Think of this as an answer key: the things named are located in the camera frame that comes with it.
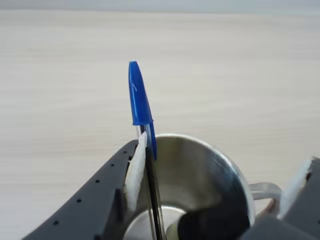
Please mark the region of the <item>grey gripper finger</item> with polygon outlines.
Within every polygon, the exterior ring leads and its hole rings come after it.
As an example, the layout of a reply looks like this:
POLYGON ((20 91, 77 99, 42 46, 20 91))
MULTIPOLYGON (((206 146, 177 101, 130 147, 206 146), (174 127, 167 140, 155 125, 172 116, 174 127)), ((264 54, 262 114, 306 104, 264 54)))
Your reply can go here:
POLYGON ((320 238, 320 159, 314 157, 280 198, 279 217, 258 220, 242 240, 318 240, 320 238))
POLYGON ((142 154, 144 137, 132 140, 116 152, 60 209, 26 240, 122 240, 130 221, 147 208, 145 182, 134 186, 127 199, 126 178, 142 154))

